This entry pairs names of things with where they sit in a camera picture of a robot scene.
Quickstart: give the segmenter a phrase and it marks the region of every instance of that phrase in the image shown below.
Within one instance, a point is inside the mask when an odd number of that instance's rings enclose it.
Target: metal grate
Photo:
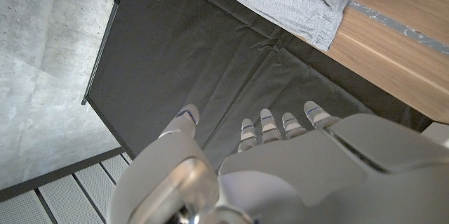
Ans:
[[[81,186],[92,199],[100,213],[106,218],[109,201],[115,185],[103,170],[101,165],[95,164],[75,173]]]
[[[102,224],[73,176],[46,184],[39,190],[59,224]]]
[[[114,179],[115,183],[117,183],[119,181],[121,174],[123,174],[126,167],[128,167],[128,164],[121,157],[121,155],[118,155],[118,156],[112,157],[111,159],[103,161],[103,162],[101,162],[101,164],[106,169],[106,172],[111,176],[111,178]]]
[[[124,158],[129,164],[131,164],[131,162],[132,162],[133,160],[131,160],[131,158],[128,156],[128,154],[122,153],[121,155],[123,156],[123,158]]]
[[[0,223],[51,224],[51,220],[36,193],[29,191],[0,203]]]

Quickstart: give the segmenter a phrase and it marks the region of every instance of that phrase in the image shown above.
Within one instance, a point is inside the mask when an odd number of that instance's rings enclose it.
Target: wooden table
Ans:
[[[355,1],[449,44],[449,0]],[[422,114],[449,124],[448,54],[350,7],[333,45],[323,53]]]

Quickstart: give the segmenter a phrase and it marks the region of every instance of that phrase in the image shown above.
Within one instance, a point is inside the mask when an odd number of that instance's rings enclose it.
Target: concrete floor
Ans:
[[[0,0],[0,189],[119,144],[83,93],[113,0]]]

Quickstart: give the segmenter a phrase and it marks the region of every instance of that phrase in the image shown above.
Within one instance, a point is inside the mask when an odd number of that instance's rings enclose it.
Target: robotic finger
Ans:
[[[241,140],[238,152],[249,150],[255,146],[257,146],[257,138],[253,122],[250,119],[244,119],[241,123]]]
[[[282,124],[286,130],[287,140],[307,133],[306,129],[302,127],[296,118],[289,112],[286,112],[282,116]]]
[[[276,122],[274,121],[272,112],[268,109],[262,109],[260,112],[260,123],[262,125],[262,142],[270,143],[275,140],[282,140]]]
[[[328,114],[314,101],[307,101],[304,104],[304,112],[311,124],[314,125],[315,129],[323,129],[332,126],[340,120],[339,117],[334,117]]]

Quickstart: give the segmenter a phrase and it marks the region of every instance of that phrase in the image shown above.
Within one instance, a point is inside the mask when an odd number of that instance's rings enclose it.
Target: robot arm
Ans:
[[[316,130],[286,113],[284,140],[261,111],[261,145],[243,120],[215,174],[194,140],[198,110],[183,107],[122,175],[108,223],[447,223],[448,149],[373,115],[304,112]]]

